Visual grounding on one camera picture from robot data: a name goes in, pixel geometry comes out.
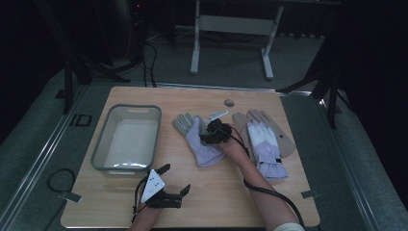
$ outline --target forearm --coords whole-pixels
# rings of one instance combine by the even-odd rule
[[[163,209],[145,208],[140,211],[128,231],[148,231],[153,228]]]

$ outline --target white sleeve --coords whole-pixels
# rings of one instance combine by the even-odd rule
[[[273,231],[304,231],[305,229],[298,223],[284,223],[276,227]]]

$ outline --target wire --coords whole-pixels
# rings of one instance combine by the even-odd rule
[[[68,187],[68,190],[60,190],[60,189],[55,188],[55,187],[52,185],[52,179],[53,179],[58,173],[63,172],[63,171],[67,171],[67,172],[70,174],[70,176],[72,177],[72,184]],[[50,189],[52,192],[55,192],[55,193],[71,192],[72,188],[74,187],[74,182],[75,182],[75,180],[76,180],[76,176],[75,176],[75,173],[74,173],[73,170],[71,170],[71,169],[69,169],[69,168],[61,168],[61,169],[58,169],[58,170],[54,171],[54,172],[48,177],[48,179],[47,179],[47,186],[48,186],[48,189]],[[64,207],[65,204],[66,204],[66,200],[60,205],[60,208],[58,208],[57,212],[56,212],[56,213],[54,214],[54,216],[50,219],[50,221],[48,222],[47,226],[46,226],[45,229],[44,229],[45,231],[50,228],[52,222],[55,220],[55,218],[57,217],[57,215],[58,215],[58,214],[60,213],[60,211],[63,209],[63,207]]]
[[[296,208],[294,203],[289,198],[287,198],[285,195],[283,195],[282,193],[279,193],[277,191],[272,191],[272,190],[268,190],[268,189],[264,189],[264,188],[260,188],[260,187],[254,187],[254,186],[250,185],[245,179],[243,179],[243,183],[245,184],[245,186],[247,188],[249,188],[249,189],[251,189],[253,191],[270,194],[270,195],[273,195],[273,196],[276,196],[276,197],[279,197],[279,198],[283,199],[286,203],[288,203],[292,207],[294,213],[297,216],[297,219],[299,220],[300,225],[302,227],[305,227],[302,215],[300,214],[299,210]]]
[[[239,134],[239,136],[240,136],[240,138],[241,138],[241,140],[242,140],[242,137],[241,137],[240,133],[239,133],[235,128],[233,128],[232,126],[229,126],[229,127],[230,127],[231,129],[234,129],[234,130],[237,132],[237,134]],[[223,134],[229,136],[230,138],[234,139],[235,141],[237,141],[237,142],[240,144],[240,146],[242,146],[243,150],[245,150],[246,154],[249,156],[248,149],[245,147],[245,145],[244,145],[241,141],[239,141],[239,140],[238,140],[237,138],[235,138],[234,136],[232,136],[232,135],[226,133],[226,132],[223,131],[222,129],[219,129],[219,128],[217,128],[217,127],[215,127],[215,129],[218,130],[219,132],[221,132],[221,133],[223,133]],[[304,222],[303,222],[303,218],[302,218],[302,216],[301,216],[299,210],[296,208],[296,205],[294,205],[294,203],[293,203],[289,198],[287,198],[285,195],[283,195],[282,193],[279,193],[279,192],[277,192],[277,191],[272,191],[272,190],[268,190],[268,189],[264,189],[264,188],[260,188],[260,187],[254,187],[254,186],[250,185],[245,179],[243,179],[243,183],[245,184],[245,186],[246,186],[247,188],[249,188],[249,189],[251,189],[251,190],[253,190],[253,191],[257,191],[257,192],[260,192],[260,193],[270,194],[270,195],[273,195],[273,196],[276,196],[276,197],[279,197],[279,198],[283,199],[286,203],[288,203],[288,204],[292,207],[294,213],[295,213],[296,216],[297,216],[297,219],[299,220],[300,225],[301,225],[302,227],[305,227]]]
[[[156,88],[157,85],[156,85],[156,81],[154,80],[153,68],[154,68],[154,64],[155,64],[155,62],[156,62],[156,58],[157,58],[157,50],[156,50],[156,48],[155,48],[153,45],[151,45],[151,44],[148,43],[148,42],[145,42],[144,44],[147,45],[148,47],[152,48],[153,51],[154,51],[153,61],[152,61],[152,65],[150,66],[150,68],[147,67],[147,65],[146,65],[146,59],[144,58],[144,56],[143,56],[143,58],[142,58],[142,62],[143,62],[143,66],[144,66],[144,69],[143,69],[143,82],[144,82],[144,86],[147,87],[146,74],[149,73],[149,74],[150,74],[150,79],[151,79],[152,86],[153,86],[153,88]]]

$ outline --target glove finger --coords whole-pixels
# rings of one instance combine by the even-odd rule
[[[192,117],[190,113],[186,113],[184,115],[184,120],[189,124],[189,127],[191,127],[192,124],[194,123],[194,118]]]
[[[172,124],[174,128],[183,136],[185,137],[187,133],[189,132],[188,130],[185,129],[185,127],[180,123],[178,119],[174,119],[172,121]]]
[[[272,145],[279,146],[275,133],[271,127],[267,128],[267,142],[271,143]]]
[[[198,129],[198,131],[199,131],[199,135],[207,135],[208,134],[208,132],[207,132],[207,126],[205,125],[205,122],[204,122],[204,120],[202,119],[202,117],[200,117],[200,116],[198,116],[198,115],[196,115],[195,117],[197,117],[198,118],[198,121],[199,121],[199,123],[198,123],[198,127],[199,127],[199,129]]]
[[[268,120],[265,119],[259,110],[248,110],[246,116],[250,117],[251,120],[257,120],[258,122],[264,122],[268,124]]]
[[[248,122],[248,134],[252,143],[252,148],[265,141],[264,134],[262,133],[262,128],[257,121]]]
[[[172,121],[174,128],[183,136],[185,137],[189,132],[190,126],[187,123],[184,115],[180,114],[177,116],[177,119]]]

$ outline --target tripod leg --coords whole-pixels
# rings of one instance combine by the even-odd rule
[[[73,87],[72,87],[72,65],[69,56],[64,60],[64,78],[65,78],[65,90],[64,99],[65,106],[63,114],[67,114],[73,104]]]
[[[302,87],[302,86],[304,86],[304,85],[307,85],[307,84],[309,84],[309,83],[311,83],[311,82],[313,82],[313,81],[315,81],[315,80],[320,79],[320,77],[324,74],[324,72],[325,72],[325,71],[321,71],[321,72],[319,72],[319,73],[317,73],[317,74],[315,74],[315,75],[306,76],[306,77],[303,78],[302,80],[300,80],[300,81],[298,81],[298,82],[296,82],[296,83],[294,83],[294,84],[292,84],[292,85],[290,85],[290,86],[288,86],[288,87],[285,87],[285,88],[283,88],[283,89],[276,90],[276,92],[290,93],[290,92],[292,92],[292,91],[294,91],[294,90],[296,90],[296,89],[298,89],[298,88],[300,88],[300,87]]]

